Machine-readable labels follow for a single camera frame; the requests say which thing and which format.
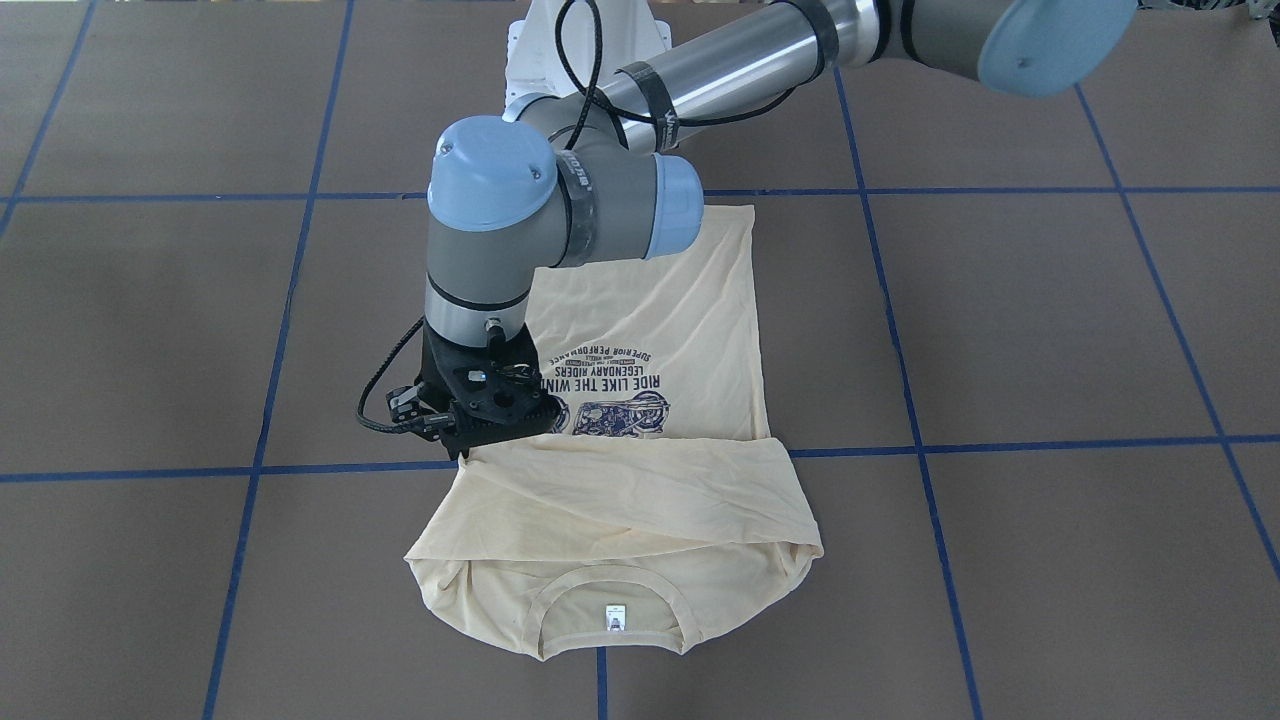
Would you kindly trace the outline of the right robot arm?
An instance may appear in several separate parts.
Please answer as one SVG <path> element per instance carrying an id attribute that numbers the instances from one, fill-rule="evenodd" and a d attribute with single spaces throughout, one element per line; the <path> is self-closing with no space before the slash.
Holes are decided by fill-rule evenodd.
<path id="1" fill-rule="evenodd" d="M 549 430 L 526 325 L 538 269 L 682 252 L 701 228 L 685 135 L 768 113 L 827 70 L 904 56 L 1005 94 L 1043 97 L 1084 79 L 1119 44 L 1134 1 L 773 1 L 751 15 L 605 68 L 602 6 L 591 68 L 556 54 L 572 91 L 531 94 L 499 117 L 443 131 L 428 186 L 422 368 L 387 396 L 394 433 L 474 447 Z"/>

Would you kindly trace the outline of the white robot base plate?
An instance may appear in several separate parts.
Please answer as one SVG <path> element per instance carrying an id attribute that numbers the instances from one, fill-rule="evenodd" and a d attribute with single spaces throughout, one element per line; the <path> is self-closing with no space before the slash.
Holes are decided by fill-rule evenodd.
<path id="1" fill-rule="evenodd" d="M 562 1 L 534 1 L 521 20 L 507 32 L 506 102 L 530 94 L 563 97 L 576 91 L 561 64 L 558 47 L 585 85 L 594 67 L 596 33 L 594 15 L 585 1 L 576 1 L 564 15 L 561 35 L 556 18 Z M 672 49 L 668 23 L 658 20 L 646 1 L 596 1 L 602 20 L 602 70 L 604 81 L 628 63 L 646 60 Z"/>

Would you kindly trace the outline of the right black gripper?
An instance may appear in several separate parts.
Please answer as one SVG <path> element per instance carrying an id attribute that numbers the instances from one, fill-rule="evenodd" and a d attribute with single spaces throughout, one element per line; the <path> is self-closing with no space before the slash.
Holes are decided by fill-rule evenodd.
<path id="1" fill-rule="evenodd" d="M 561 418 L 559 400 L 541 383 L 530 329 L 485 347 L 468 347 L 425 329 L 426 402 L 451 415 L 439 442 L 457 460 L 485 445 L 544 434 Z"/>

